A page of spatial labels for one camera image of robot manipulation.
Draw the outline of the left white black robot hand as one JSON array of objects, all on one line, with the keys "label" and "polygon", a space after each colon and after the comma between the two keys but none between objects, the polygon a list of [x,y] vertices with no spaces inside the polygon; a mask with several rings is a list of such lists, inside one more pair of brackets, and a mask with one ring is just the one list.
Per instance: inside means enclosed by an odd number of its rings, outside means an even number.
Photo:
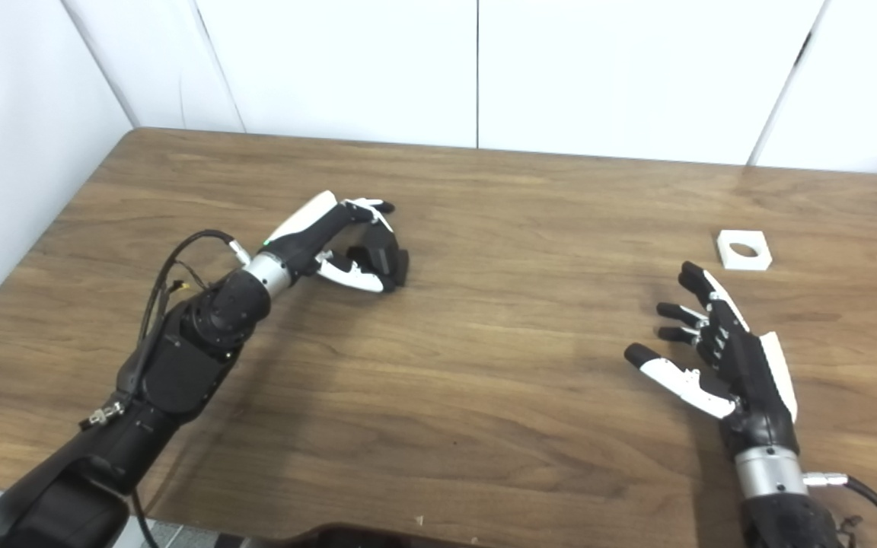
[{"label": "left white black robot hand", "polygon": [[[405,284],[410,253],[400,247],[386,214],[390,202],[369,198],[338,200],[323,191],[290,215],[264,242],[246,271],[271,296],[303,277],[320,276],[332,283],[373,294],[390,294]],[[330,242],[353,225],[365,225],[361,242],[346,252]]]}]

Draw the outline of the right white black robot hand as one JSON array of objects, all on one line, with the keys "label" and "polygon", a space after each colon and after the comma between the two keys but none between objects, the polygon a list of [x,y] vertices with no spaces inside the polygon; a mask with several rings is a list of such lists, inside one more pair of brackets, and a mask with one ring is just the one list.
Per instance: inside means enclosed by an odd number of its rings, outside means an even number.
[{"label": "right white black robot hand", "polygon": [[696,296],[703,310],[658,303],[657,315],[677,320],[678,325],[659,327],[657,336],[693,348],[726,395],[704,389],[700,370],[683,370],[643,344],[631,343],[624,358],[683,402],[718,419],[730,457],[755,448],[800,454],[797,403],[779,337],[774,332],[753,333],[726,288],[700,265],[682,263],[678,283]]}]

